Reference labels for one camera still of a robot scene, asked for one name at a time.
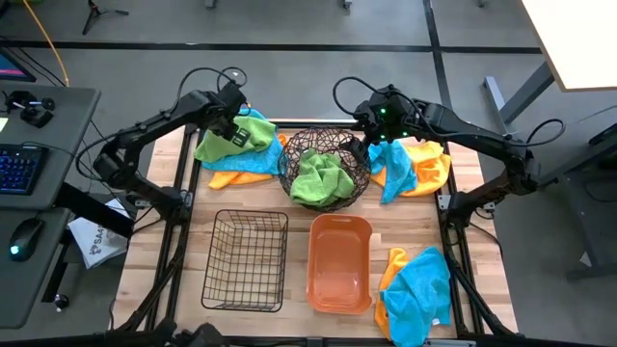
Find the wire basket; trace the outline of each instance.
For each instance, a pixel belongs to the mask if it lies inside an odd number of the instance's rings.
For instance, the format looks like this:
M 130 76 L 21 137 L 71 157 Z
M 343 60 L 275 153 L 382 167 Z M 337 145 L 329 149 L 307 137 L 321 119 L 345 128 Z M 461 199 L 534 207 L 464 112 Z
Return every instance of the wire basket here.
M 281 309 L 287 221 L 279 212 L 216 214 L 201 294 L 205 308 Z
M 341 168 L 349 174 L 354 182 L 354 191 L 346 199 L 338 199 L 327 206 L 302 206 L 319 211 L 333 212 L 354 203 L 368 186 L 370 178 L 370 162 L 359 162 L 352 153 L 343 149 L 350 143 L 354 135 L 343 129 L 325 126 L 311 127 L 296 133 L 285 145 L 279 157 L 279 180 L 283 190 L 290 194 L 291 184 L 300 173 L 300 156 L 308 149 L 314 148 L 319 154 L 332 153 L 340 157 Z

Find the orange bin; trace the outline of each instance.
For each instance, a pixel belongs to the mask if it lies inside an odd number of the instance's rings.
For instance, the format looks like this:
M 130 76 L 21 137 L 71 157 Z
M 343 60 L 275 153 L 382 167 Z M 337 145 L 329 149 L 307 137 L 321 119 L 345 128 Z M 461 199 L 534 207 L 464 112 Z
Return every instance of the orange bin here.
M 307 301 L 316 310 L 361 314 L 369 293 L 370 223 L 356 216 L 323 214 L 310 225 Z

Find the blue backlit keyboard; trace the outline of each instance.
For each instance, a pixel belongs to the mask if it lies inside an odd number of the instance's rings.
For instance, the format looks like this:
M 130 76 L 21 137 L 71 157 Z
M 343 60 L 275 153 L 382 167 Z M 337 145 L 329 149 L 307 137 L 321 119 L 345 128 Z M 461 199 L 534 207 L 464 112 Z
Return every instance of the blue backlit keyboard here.
M 0 144 L 0 194 L 31 195 L 47 147 Z

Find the green towel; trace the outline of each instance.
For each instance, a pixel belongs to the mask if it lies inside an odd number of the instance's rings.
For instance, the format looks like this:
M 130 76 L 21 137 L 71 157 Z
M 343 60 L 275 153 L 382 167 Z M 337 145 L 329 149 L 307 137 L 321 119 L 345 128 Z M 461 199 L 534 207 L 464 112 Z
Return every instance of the green towel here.
M 239 147 L 208 130 L 205 132 L 203 141 L 195 149 L 195 159 L 214 163 L 228 155 L 236 155 L 249 150 L 260 152 L 268 148 L 275 138 L 277 126 L 270 121 L 254 117 L 236 117 L 233 122 L 251 133 L 246 144 Z
M 289 196 L 294 202 L 321 207 L 349 198 L 353 191 L 354 181 L 340 167 L 338 155 L 309 149 L 300 156 L 300 174 L 291 183 Z

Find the orange towel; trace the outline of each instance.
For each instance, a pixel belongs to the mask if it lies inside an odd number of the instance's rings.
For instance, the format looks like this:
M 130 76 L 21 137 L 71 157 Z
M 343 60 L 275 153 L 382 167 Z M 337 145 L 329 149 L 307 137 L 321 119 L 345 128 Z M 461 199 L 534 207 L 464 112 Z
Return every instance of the orange towel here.
M 382 280 L 379 282 L 379 291 L 386 290 L 389 287 L 389 284 L 394 280 L 394 276 L 398 274 L 398 272 L 407 265 L 409 262 L 409 256 L 407 252 L 402 248 L 393 248 L 389 250 L 388 256 L 388 268 L 386 268 L 386 272 L 382 276 Z M 382 330 L 382 333 L 386 336 L 388 340 L 391 340 L 389 335 L 389 321 L 388 321 L 388 310 L 386 309 L 386 305 L 381 300 L 381 294 L 377 297 L 377 306 L 375 307 L 375 322 L 379 326 L 379 329 Z
M 401 197 L 431 194 L 445 184 L 452 159 L 449 155 L 443 154 L 443 147 L 440 144 L 428 141 L 418 146 L 407 146 L 405 150 L 412 158 L 417 186 L 414 190 L 401 193 Z M 386 173 L 386 168 L 384 168 L 370 178 L 383 187 L 386 182 Z
M 287 138 L 284 135 L 278 136 L 281 145 L 287 144 Z M 240 173 L 240 172 L 215 172 L 210 179 L 208 187 L 212 189 L 223 189 L 228 185 L 248 184 L 261 182 L 272 178 L 268 173 Z

